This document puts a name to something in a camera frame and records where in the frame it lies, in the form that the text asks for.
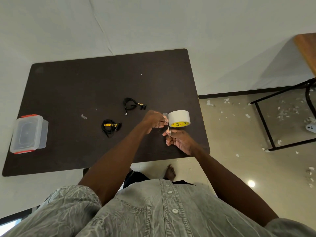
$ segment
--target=tape roll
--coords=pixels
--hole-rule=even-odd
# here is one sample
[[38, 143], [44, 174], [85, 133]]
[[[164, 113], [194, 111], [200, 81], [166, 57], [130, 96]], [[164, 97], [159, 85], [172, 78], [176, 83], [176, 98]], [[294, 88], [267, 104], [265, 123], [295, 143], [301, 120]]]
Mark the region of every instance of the tape roll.
[[173, 111], [168, 114], [170, 127], [184, 127], [191, 124], [188, 111]]

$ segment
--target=hand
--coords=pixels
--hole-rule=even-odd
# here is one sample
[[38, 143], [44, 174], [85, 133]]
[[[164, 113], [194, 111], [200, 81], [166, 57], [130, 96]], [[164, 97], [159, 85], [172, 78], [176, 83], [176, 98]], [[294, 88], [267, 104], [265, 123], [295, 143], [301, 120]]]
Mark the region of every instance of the hand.
[[161, 128], [168, 124], [167, 117], [163, 116], [158, 111], [148, 111], [142, 120], [142, 123], [149, 127], [147, 134], [152, 128]]
[[162, 135], [166, 136], [166, 144], [168, 146], [175, 145], [181, 151], [186, 153], [187, 155], [191, 155], [192, 149], [198, 147], [198, 143], [195, 142], [191, 136], [183, 130], [170, 130], [171, 137], [169, 130], [166, 130]]

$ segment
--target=plastic container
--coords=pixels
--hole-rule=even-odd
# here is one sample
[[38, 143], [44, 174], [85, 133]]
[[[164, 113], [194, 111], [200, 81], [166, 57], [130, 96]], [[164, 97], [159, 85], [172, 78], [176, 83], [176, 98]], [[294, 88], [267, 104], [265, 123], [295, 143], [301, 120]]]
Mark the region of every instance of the plastic container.
[[10, 152], [21, 154], [46, 147], [48, 121], [29, 115], [15, 121]]

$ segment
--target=floor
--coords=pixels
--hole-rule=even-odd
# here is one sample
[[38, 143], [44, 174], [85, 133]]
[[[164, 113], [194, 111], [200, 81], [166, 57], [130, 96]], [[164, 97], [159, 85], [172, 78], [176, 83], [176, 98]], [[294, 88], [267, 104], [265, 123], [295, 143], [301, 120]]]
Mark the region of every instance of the floor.
[[[263, 151], [262, 148], [271, 145], [255, 106], [247, 103], [266, 95], [268, 93], [200, 100], [210, 155], [244, 182], [255, 184], [253, 190], [280, 217], [316, 229], [316, 182], [310, 179], [316, 180], [316, 172], [312, 175], [307, 172], [309, 167], [316, 167], [316, 143], [269, 153]], [[311, 99], [316, 100], [316, 90], [311, 93]], [[309, 123], [306, 119], [312, 117], [312, 113], [303, 89], [284, 93], [259, 105], [276, 146], [316, 137], [305, 129]], [[161, 178], [168, 164], [175, 168], [175, 180], [183, 179], [214, 193], [194, 157], [135, 163], [131, 168], [153, 179]]]

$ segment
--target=dark pants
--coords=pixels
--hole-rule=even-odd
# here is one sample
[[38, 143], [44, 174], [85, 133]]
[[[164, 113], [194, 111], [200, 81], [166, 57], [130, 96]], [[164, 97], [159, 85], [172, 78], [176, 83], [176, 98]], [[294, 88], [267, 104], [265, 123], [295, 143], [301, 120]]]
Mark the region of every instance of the dark pants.
[[[143, 173], [140, 173], [138, 171], [131, 171], [126, 175], [126, 178], [124, 180], [124, 185], [123, 189], [128, 187], [130, 184], [137, 183], [137, 182], [142, 182], [144, 180], [149, 180], [149, 178], [144, 175]], [[172, 181], [173, 184], [190, 184], [185, 182], [184, 180], [179, 180], [179, 181]]]

